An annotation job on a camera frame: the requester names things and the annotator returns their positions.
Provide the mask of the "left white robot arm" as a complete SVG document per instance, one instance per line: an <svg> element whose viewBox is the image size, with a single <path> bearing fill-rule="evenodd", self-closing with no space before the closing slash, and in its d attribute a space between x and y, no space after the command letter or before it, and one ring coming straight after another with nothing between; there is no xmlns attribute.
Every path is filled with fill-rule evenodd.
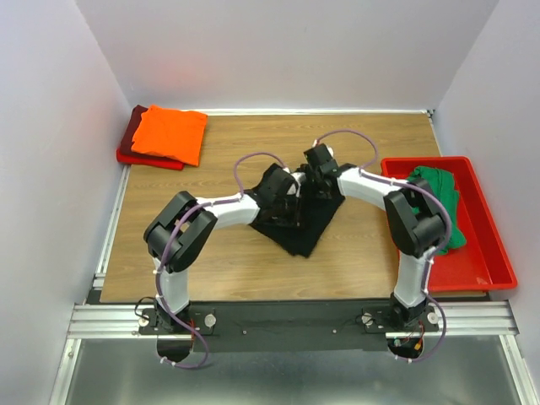
<svg viewBox="0 0 540 405"><path fill-rule="evenodd" d="M215 230L234 225L300 225L300 192L306 174L271 165L251 189L228 197L177 193L143 233L154 261L158 323L180 332L190 305L188 269Z"/></svg>

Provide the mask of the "green t shirt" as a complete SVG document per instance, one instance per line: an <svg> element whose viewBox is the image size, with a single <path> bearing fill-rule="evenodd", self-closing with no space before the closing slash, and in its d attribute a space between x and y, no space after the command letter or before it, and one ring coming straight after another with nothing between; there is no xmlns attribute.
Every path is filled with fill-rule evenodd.
<svg viewBox="0 0 540 405"><path fill-rule="evenodd" d="M434 195L445 207L451 219L451 237L438 255L443 256L452 250L464 247L467 244L467 239L461 229L457 226L457 208L460 200L460 193L456 189L453 174L447 170L419 165L408 175L409 181L418 178L425 179L429 183Z"/></svg>

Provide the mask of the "red plastic bin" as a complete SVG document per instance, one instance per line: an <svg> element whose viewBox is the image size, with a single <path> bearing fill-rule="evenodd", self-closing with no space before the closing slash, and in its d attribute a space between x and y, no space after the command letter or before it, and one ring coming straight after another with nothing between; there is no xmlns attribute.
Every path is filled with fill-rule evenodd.
<svg viewBox="0 0 540 405"><path fill-rule="evenodd" d="M384 176L404 179L420 165L453 174L455 188L460 193L456 224L467 240L464 247L435 259L429 290L447 293L515 288L516 275L471 161L463 156L385 158L381 161L381 172Z"/></svg>

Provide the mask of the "aluminium frame rail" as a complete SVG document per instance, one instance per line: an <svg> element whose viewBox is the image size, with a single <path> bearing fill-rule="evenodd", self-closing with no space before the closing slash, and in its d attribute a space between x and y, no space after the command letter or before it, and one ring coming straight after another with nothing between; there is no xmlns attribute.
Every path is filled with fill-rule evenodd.
<svg viewBox="0 0 540 405"><path fill-rule="evenodd" d="M446 335L499 336L519 333L506 301L443 302ZM69 339L141 338L133 305L76 305L67 330Z"/></svg>

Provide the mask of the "red folded t shirt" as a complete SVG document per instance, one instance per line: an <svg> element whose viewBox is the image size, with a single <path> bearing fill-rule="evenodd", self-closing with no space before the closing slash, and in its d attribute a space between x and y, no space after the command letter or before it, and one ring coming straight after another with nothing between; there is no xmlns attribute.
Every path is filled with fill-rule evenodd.
<svg viewBox="0 0 540 405"><path fill-rule="evenodd" d="M184 164L180 161L166 158L157 158L147 155L135 156L134 153L124 154L120 148L116 150L116 160L124 165L145 165L167 170L183 170Z"/></svg>

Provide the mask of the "orange folded t shirt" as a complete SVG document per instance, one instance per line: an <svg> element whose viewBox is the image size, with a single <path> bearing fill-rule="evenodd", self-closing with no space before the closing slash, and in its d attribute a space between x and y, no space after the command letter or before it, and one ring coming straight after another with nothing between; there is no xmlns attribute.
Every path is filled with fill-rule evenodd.
<svg viewBox="0 0 540 405"><path fill-rule="evenodd" d="M131 150L199 166L207 124L208 116L202 112L151 105L141 114Z"/></svg>

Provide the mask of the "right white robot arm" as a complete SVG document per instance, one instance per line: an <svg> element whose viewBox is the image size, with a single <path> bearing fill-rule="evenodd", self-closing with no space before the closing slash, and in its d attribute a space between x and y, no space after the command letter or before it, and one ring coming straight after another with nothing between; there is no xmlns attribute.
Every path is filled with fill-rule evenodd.
<svg viewBox="0 0 540 405"><path fill-rule="evenodd" d="M375 175L358 166L339 165L324 144L304 152L306 177L324 196L353 197L386 213L399 251L398 276L383 323L405 331L428 312L429 276L435 255L451 236L451 219L425 180L413 182Z"/></svg>

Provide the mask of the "maroon folded t shirt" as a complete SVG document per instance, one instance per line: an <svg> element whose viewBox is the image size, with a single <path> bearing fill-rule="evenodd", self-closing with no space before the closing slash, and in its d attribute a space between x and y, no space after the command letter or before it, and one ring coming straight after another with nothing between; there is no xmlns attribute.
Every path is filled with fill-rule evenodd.
<svg viewBox="0 0 540 405"><path fill-rule="evenodd" d="M148 110L147 107L144 107L141 105L137 105L132 109L132 114L127 124L127 128L124 132L124 135L121 138L121 142L119 145L119 150L122 154L125 154L125 155L133 154L132 137L134 133L137 131L141 123L142 114L146 112L147 110Z"/></svg>

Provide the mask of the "black t shirt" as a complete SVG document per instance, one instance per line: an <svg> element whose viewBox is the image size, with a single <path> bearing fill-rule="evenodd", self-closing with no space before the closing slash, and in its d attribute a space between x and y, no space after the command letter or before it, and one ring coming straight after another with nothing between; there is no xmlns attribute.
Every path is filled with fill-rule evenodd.
<svg viewBox="0 0 540 405"><path fill-rule="evenodd" d="M301 165L298 170L305 172L305 165ZM308 195L306 185L305 179L298 196L300 200L299 228L255 225L253 224L255 219L251 223L254 230L274 241L290 255L305 258L315 250L318 240L345 200L343 196L341 198L312 198ZM246 190L246 194L252 198L252 188Z"/></svg>

